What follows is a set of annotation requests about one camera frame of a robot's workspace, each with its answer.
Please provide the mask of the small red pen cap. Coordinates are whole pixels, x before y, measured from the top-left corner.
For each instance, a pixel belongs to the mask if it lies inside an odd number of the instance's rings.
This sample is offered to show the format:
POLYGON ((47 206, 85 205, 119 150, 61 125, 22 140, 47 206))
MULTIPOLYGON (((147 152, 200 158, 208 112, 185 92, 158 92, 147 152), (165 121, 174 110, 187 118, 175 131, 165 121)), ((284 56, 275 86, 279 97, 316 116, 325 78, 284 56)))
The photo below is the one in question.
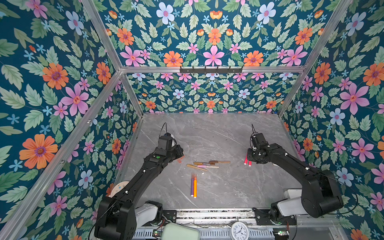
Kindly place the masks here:
POLYGON ((185 157, 185 156, 182 156, 182 157, 178 158, 178 159, 177 159, 177 162, 181 164, 181 163, 182 163, 182 160, 183 160, 184 157, 185 157))

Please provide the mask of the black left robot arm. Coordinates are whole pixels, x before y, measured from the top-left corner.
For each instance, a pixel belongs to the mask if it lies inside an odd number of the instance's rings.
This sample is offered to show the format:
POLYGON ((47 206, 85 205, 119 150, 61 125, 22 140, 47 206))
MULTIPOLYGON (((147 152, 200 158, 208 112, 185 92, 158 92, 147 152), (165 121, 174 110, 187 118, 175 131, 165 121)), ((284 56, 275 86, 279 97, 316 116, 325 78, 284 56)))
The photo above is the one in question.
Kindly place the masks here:
POLYGON ((101 240, 131 240, 136 229, 146 223, 159 221, 162 204, 148 201, 143 207, 151 211, 150 217, 139 219, 137 203, 153 180, 174 160, 183 157, 183 149, 170 133, 159 136, 158 146, 144 158, 136 175, 121 190, 104 197, 99 205, 94 236, 101 240))

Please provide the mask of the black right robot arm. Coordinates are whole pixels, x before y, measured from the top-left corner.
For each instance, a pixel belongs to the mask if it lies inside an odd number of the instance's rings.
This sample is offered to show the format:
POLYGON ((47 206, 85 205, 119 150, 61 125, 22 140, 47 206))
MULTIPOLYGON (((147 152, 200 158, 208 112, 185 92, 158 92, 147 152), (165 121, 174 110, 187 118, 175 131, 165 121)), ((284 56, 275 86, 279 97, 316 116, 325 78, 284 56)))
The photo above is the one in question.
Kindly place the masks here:
POLYGON ((250 144, 248 162, 277 165, 302 186, 300 196, 271 204, 269 218, 272 222, 277 224, 295 215, 319 218, 344 206, 339 181, 329 170, 313 168, 289 154, 282 146, 269 144, 262 133, 253 132, 250 144))

